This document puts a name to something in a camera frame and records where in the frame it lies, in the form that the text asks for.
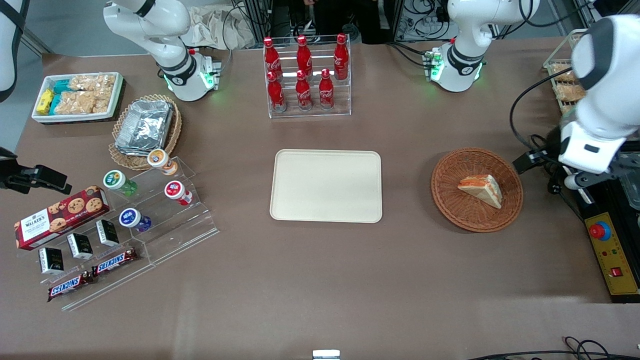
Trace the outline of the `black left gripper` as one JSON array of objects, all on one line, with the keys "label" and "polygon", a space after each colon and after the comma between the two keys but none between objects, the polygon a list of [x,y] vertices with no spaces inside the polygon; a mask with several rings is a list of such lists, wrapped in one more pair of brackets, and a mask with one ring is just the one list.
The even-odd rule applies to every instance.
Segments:
[{"label": "black left gripper", "polygon": [[[517,157],[512,162],[517,174],[524,174],[536,167],[544,166],[546,170],[551,170],[554,166],[562,166],[559,161],[561,133],[560,126],[556,125],[545,137],[545,150],[530,150]],[[551,161],[546,161],[544,157],[550,158]]]}]

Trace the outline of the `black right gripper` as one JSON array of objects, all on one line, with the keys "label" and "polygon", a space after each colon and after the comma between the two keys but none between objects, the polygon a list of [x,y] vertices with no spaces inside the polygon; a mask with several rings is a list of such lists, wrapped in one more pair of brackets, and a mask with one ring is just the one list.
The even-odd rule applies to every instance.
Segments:
[{"label": "black right gripper", "polygon": [[[23,178],[24,189],[9,182],[14,175]],[[67,175],[47,166],[35,166],[21,170],[18,156],[11,150],[0,148],[0,187],[5,190],[29,194],[30,189],[44,188],[69,195],[73,186],[67,182]]]}]

